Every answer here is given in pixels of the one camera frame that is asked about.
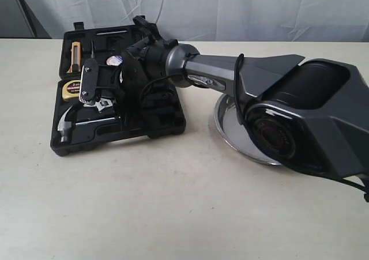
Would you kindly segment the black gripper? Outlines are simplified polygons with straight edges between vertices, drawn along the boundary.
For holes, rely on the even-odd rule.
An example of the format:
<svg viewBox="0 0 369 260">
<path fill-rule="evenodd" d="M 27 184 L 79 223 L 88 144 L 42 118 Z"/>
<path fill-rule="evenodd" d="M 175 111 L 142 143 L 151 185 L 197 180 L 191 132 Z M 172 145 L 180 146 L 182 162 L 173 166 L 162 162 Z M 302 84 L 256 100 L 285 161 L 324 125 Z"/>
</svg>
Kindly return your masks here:
<svg viewBox="0 0 369 260">
<path fill-rule="evenodd" d="M 122 51 L 122 63 L 110 74 L 99 73 L 96 90 L 101 96 L 112 96 L 124 126 L 147 127 L 141 106 L 144 88 L 153 80 L 144 68 L 147 50 L 147 44 L 136 43 Z"/>
</svg>

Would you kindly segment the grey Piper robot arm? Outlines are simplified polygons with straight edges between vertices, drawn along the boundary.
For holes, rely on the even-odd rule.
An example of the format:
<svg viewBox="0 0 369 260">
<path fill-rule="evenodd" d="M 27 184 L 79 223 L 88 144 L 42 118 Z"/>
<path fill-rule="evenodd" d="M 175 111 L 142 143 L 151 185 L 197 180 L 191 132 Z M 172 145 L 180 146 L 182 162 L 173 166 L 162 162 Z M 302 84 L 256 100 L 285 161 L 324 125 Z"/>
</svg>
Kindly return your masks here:
<svg viewBox="0 0 369 260">
<path fill-rule="evenodd" d="M 206 55 L 176 40 L 142 40 L 122 52 L 119 86 L 142 95 L 169 81 L 231 96 L 255 146 L 296 172 L 368 188 L 368 85 L 359 69 L 328 59 Z"/>
</svg>

